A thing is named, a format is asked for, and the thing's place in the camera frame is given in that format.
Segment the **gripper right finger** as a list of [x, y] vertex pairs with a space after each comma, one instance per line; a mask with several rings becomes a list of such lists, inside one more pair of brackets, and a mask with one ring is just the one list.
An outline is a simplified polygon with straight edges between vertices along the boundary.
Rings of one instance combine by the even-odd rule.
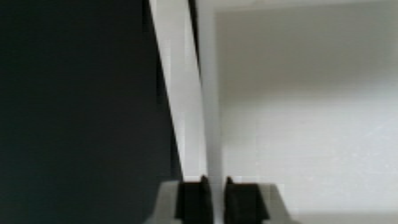
[[226, 224], [297, 224], [274, 184], [237, 183], [226, 180], [224, 190]]

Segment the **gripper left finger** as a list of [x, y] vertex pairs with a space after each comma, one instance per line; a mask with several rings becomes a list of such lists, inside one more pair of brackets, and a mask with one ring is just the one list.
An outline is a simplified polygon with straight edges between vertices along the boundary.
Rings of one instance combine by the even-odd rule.
[[214, 224], [214, 204], [208, 177], [198, 182], [160, 184], [153, 213], [143, 224]]

